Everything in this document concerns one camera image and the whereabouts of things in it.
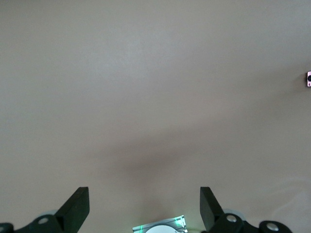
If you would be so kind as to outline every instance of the white ceiling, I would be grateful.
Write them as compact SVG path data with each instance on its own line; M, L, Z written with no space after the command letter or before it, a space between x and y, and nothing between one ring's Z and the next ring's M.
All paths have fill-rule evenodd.
M184 214L199 188L311 230L311 1L0 1L0 222L90 191L81 233Z

